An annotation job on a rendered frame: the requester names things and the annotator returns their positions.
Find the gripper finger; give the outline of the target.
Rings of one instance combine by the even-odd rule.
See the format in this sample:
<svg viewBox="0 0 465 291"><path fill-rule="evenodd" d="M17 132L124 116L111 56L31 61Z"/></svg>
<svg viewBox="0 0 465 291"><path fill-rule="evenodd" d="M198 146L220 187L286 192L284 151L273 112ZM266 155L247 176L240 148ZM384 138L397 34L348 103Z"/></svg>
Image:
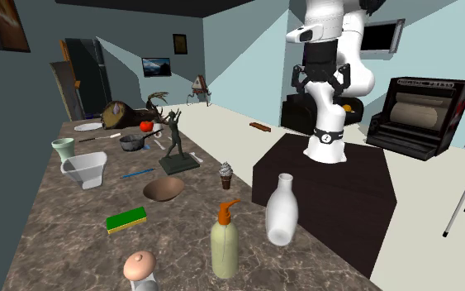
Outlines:
<svg viewBox="0 0 465 291"><path fill-rule="evenodd" d="M316 81L316 68L314 65L294 65L292 69L292 82L298 94L305 93L305 86Z"/></svg>
<svg viewBox="0 0 465 291"><path fill-rule="evenodd" d="M338 72L343 77L343 82L340 83L339 80L334 76L333 73L329 74L324 71L326 76L326 81L334 89L334 97L340 96L346 88L351 84L351 73L350 73L350 64L344 64L338 68Z"/></svg>

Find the landscape wall picture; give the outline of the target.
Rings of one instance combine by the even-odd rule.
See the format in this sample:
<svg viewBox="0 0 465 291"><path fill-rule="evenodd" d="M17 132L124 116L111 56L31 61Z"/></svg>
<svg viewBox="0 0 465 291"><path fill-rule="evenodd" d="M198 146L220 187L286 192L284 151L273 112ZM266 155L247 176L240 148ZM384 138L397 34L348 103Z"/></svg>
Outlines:
<svg viewBox="0 0 465 291"><path fill-rule="evenodd" d="M169 77L172 75L170 58L142 58L143 75L149 77Z"/></svg>

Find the pink-capped shaker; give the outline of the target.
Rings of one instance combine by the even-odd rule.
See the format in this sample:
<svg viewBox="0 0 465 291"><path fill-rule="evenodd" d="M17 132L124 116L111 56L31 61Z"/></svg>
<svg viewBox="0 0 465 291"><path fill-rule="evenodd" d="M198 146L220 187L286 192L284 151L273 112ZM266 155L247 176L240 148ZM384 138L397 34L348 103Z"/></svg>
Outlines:
<svg viewBox="0 0 465 291"><path fill-rule="evenodd" d="M160 291L155 266L156 258L147 250L137 251L126 260L123 274L130 281L131 291Z"/></svg>

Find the brown log-shaped figure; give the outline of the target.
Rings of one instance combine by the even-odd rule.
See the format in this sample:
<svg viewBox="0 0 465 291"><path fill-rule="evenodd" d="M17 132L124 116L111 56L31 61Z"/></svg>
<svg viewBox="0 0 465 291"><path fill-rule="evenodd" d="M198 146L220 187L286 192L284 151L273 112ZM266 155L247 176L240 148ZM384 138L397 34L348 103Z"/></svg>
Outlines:
<svg viewBox="0 0 465 291"><path fill-rule="evenodd" d="M167 117L162 116L156 106L147 109L133 109L122 101L112 101L101 113L102 128L105 130L124 129L138 126L142 122L168 124Z"/></svg>

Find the blue pen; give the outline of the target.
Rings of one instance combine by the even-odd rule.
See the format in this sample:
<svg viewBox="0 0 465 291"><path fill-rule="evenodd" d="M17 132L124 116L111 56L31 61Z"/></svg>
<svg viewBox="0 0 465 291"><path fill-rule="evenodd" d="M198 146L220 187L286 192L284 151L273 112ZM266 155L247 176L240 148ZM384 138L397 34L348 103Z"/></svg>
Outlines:
<svg viewBox="0 0 465 291"><path fill-rule="evenodd" d="M154 170L156 170L156 168L150 168L150 169L145 169L145 170L141 170L141 171L138 171L138 172L134 172L134 173L131 173L131 174L125 174L125 175L122 175L120 177L120 179L129 178L129 177L136 176L136 175L139 175L139 174L149 173L149 172L152 172Z"/></svg>

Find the dark robot stand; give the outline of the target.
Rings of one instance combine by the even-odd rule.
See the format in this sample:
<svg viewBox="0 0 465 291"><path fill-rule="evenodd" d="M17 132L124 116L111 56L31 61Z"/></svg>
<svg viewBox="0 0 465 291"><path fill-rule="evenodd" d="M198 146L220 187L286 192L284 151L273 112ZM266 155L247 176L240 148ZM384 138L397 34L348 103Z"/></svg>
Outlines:
<svg viewBox="0 0 465 291"><path fill-rule="evenodd" d="M253 167L252 201L266 205L282 173L293 177L300 226L370 277L397 200L383 150L346 144L347 160L309 159L305 136L286 134Z"/></svg>

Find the green soap dispenser orange pump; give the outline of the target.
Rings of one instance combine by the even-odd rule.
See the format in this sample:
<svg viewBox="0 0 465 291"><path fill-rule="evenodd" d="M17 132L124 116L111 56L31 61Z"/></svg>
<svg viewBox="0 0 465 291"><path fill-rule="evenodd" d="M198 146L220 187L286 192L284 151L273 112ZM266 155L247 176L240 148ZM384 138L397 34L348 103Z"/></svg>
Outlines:
<svg viewBox="0 0 465 291"><path fill-rule="evenodd" d="M239 200L222 203L211 228L211 266L221 279L233 277L239 269L239 231L231 221L230 206Z"/></svg>

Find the white measuring jug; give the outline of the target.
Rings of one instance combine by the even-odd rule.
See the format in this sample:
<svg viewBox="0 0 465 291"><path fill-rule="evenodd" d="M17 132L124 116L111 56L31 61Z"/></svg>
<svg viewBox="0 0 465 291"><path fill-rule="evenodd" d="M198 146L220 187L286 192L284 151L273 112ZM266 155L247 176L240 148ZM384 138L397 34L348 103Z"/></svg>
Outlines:
<svg viewBox="0 0 465 291"><path fill-rule="evenodd" d="M103 151L76 155L66 159L60 166L62 174L76 182L82 189L102 185L107 154Z"/></svg>

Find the triangular tripod figure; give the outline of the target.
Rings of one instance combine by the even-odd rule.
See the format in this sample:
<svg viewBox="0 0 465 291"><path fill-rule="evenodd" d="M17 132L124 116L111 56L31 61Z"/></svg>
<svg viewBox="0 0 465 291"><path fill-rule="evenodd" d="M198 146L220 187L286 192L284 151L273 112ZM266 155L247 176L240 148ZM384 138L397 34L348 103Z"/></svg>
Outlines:
<svg viewBox="0 0 465 291"><path fill-rule="evenodd" d="M204 97L206 105L209 106L211 92L209 91L206 81L201 74L199 74L193 82L192 92L188 94L186 104L189 104L189 98L197 98L200 94Z"/></svg>

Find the dark refrigerator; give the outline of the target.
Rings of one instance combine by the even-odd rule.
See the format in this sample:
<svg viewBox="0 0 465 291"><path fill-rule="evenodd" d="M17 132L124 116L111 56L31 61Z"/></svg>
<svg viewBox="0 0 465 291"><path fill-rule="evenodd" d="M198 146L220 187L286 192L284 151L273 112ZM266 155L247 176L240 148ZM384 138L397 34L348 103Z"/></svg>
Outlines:
<svg viewBox="0 0 465 291"><path fill-rule="evenodd" d="M80 82L78 92L85 114L102 113L112 95L99 40L66 38L65 42Z"/></svg>

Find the cupcake with white frosting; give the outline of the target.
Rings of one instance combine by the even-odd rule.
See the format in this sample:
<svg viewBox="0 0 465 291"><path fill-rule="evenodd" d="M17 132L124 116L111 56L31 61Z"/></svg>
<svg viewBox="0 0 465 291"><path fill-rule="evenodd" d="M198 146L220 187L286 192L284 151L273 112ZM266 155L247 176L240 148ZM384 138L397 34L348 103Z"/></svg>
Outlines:
<svg viewBox="0 0 465 291"><path fill-rule="evenodd" d="M221 183L222 183L222 188L223 189L229 189L230 188L230 181L233 175L233 169L231 168L230 164L228 162L224 162L220 169L219 169L219 175L221 177Z"/></svg>

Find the wooden board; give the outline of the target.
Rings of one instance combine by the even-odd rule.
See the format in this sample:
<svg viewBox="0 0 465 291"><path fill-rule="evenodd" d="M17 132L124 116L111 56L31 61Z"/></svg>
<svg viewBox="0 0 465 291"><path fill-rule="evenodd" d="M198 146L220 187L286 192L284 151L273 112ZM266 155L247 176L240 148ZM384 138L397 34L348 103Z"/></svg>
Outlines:
<svg viewBox="0 0 465 291"><path fill-rule="evenodd" d="M83 120L85 112L78 95L80 81L74 73L69 50L65 41L59 40L59 45L64 57L63 61L50 63L65 110L70 121Z"/></svg>

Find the brown framed wall picture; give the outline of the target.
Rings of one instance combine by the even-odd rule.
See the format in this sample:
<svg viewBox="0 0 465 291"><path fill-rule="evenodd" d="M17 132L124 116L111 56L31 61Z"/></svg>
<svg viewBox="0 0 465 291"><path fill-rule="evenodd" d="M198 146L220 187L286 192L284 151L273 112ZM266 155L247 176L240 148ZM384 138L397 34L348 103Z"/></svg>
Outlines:
<svg viewBox="0 0 465 291"><path fill-rule="evenodd" d="M14 0L0 0L0 50L31 52Z"/></svg>

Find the dark figure statue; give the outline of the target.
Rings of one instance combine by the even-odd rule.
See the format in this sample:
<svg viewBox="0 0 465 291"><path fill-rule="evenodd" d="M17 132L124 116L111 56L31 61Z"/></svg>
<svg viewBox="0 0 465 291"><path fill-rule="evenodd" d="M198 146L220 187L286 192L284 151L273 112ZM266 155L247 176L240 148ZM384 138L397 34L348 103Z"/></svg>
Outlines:
<svg viewBox="0 0 465 291"><path fill-rule="evenodd" d="M166 155L159 161L167 175L181 173L200 166L188 153L182 148L182 140L178 129L178 121L181 112L170 111L168 114L168 127L171 130L172 144L167 149Z"/></svg>

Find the brown bowl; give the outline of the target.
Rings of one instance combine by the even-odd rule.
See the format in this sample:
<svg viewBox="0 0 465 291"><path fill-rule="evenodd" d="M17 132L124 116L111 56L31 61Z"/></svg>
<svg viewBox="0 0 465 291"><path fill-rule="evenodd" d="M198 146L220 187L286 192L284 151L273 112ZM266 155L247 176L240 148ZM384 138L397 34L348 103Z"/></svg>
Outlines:
<svg viewBox="0 0 465 291"><path fill-rule="evenodd" d="M163 177L149 182L143 189L145 197L156 202L167 202L184 190L185 183L178 178Z"/></svg>

